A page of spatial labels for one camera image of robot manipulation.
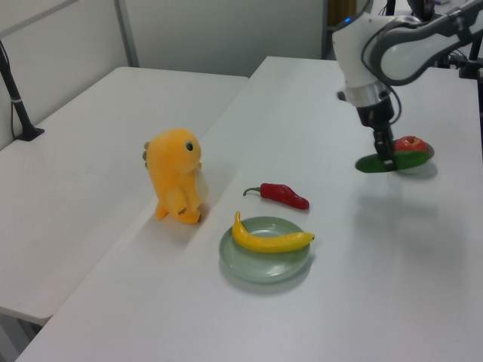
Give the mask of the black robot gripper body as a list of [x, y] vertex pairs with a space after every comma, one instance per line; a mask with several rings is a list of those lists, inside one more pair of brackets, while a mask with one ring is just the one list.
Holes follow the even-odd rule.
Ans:
[[384, 98], [374, 105], [357, 107], [356, 110], [361, 124], [373, 130], [388, 127], [395, 114], [390, 98]]

